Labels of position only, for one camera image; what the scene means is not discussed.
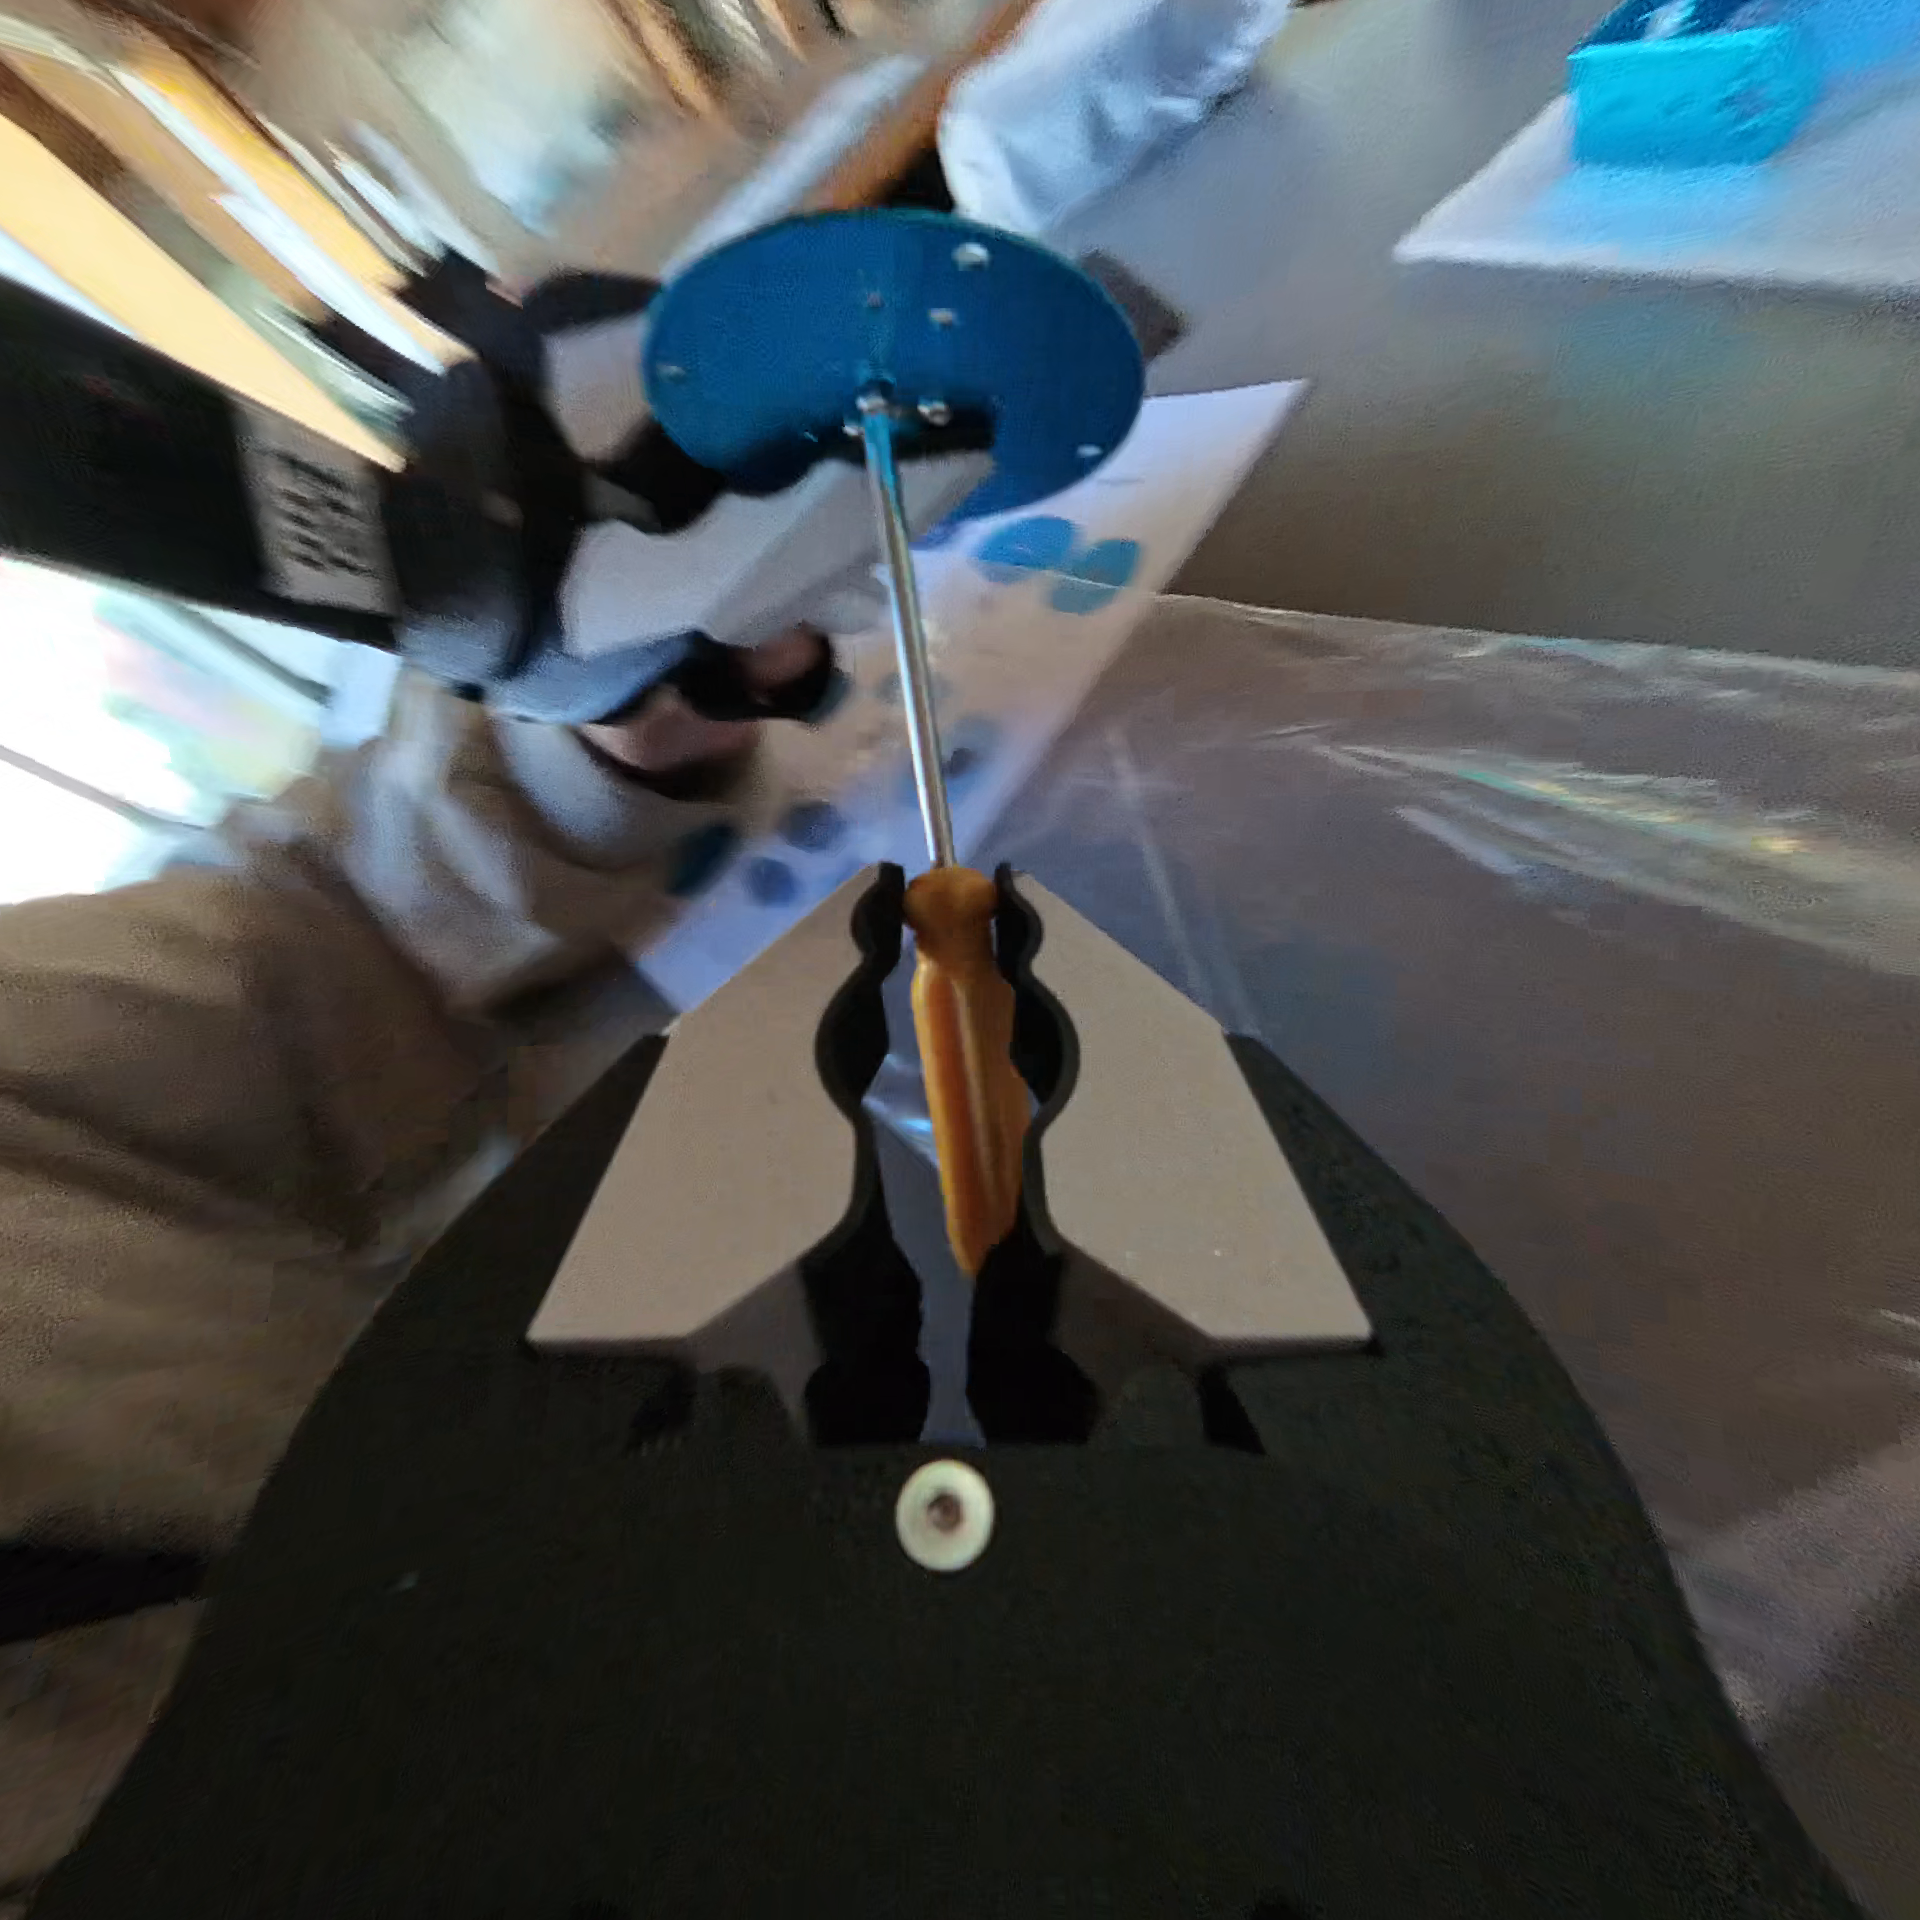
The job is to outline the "white plastic-wrapped bundle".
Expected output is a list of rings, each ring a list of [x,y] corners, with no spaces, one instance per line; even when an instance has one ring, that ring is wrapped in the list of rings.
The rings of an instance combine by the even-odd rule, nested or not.
[[[1041,1],[943,96],[951,207],[1041,237],[1200,127],[1292,1]]]

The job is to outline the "white foam sheet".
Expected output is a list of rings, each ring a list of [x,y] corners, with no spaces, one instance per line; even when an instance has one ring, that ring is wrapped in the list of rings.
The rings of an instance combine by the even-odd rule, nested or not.
[[[1393,246],[1409,266],[1751,285],[1916,304],[1918,4],[1800,4],[1824,89],[1766,160],[1582,167],[1561,92]]]

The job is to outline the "blue metal U bracket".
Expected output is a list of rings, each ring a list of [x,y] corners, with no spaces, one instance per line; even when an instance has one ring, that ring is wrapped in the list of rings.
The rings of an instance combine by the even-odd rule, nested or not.
[[[1623,1],[1567,54],[1571,156],[1619,170],[1766,160],[1824,80],[1800,4]]]

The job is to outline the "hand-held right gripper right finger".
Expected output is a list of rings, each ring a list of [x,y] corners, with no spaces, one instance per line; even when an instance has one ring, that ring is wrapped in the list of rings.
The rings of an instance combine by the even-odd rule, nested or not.
[[[973,1280],[987,1445],[1256,1445],[1233,1370],[1373,1342],[1233,1038],[1068,901],[997,870],[1013,1228]]]

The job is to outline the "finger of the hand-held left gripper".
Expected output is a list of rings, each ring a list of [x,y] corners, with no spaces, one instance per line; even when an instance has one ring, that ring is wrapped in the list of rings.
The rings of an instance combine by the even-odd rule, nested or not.
[[[623,461],[654,414],[643,384],[644,308],[539,328],[539,396],[564,445],[590,466]]]
[[[563,642],[584,660],[687,632],[751,650],[796,628],[854,637],[880,622],[883,541],[864,463],[816,463],[772,496],[723,493],[663,534],[584,527],[563,581]]]

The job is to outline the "white assembly instruction sheet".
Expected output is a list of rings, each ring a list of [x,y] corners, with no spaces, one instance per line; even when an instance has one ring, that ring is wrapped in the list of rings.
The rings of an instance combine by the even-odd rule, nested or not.
[[[1089,479],[917,546],[955,848],[997,817],[1277,437],[1301,381],[1151,398]],[[675,1012],[875,862],[926,863],[886,615],[851,642],[851,693],[819,728],[766,737],[751,808],[678,863],[689,884],[635,952]]]

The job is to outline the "person's left forearm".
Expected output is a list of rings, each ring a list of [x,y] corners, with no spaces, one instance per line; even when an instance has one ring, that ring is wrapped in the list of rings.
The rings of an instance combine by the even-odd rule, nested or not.
[[[664,897],[693,806],[574,730],[404,681],[333,776],[340,872],[447,1008],[489,1015],[615,952]]]

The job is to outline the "person's beige jacket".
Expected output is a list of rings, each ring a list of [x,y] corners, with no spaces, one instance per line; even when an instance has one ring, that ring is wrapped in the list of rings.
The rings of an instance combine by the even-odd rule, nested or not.
[[[232,1546],[478,1151],[508,1046],[335,877],[4,910],[4,1916],[172,1686]]]

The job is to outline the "blue round metal disc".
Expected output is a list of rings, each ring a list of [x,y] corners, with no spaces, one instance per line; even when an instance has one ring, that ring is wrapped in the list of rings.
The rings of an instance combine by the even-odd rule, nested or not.
[[[857,404],[888,400],[902,468],[982,455],[942,518],[1070,490],[1133,431],[1144,357],[1088,269],[1013,230],[917,207],[760,226],[700,255],[646,311],[661,430],[737,493],[860,463]]]

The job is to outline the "clear plastic bag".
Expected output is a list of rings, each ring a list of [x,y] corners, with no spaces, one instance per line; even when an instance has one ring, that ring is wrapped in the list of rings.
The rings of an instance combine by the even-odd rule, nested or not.
[[[1916,1708],[1916,666],[1168,598],[981,829],[1591,1399],[1749,1722]]]

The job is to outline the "person's left hand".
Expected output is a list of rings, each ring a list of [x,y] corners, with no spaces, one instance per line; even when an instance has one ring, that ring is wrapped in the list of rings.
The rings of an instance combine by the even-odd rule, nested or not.
[[[656,793],[695,794],[750,758],[768,727],[808,720],[836,684],[831,640],[788,628],[759,647],[703,647],[611,720],[574,736]]]

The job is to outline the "yellow-handled screwdriver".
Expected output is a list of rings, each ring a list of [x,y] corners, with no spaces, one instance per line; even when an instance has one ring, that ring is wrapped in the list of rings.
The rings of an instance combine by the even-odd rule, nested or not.
[[[976,1274],[1017,1224],[1023,1129],[1031,1113],[1014,1068],[1014,989],[999,968],[999,888],[959,863],[943,772],[943,737],[896,456],[899,408],[888,391],[854,402],[896,631],[896,673],[927,869],[902,892],[915,950],[909,1004],[918,1038],[927,1124],[957,1265]]]

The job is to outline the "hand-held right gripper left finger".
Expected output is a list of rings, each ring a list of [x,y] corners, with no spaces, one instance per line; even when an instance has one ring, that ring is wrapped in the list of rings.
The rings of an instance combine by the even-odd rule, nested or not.
[[[669,1025],[533,1349],[753,1376],[816,1445],[921,1438],[921,1280],[867,1108],[902,904],[899,863],[860,870]]]

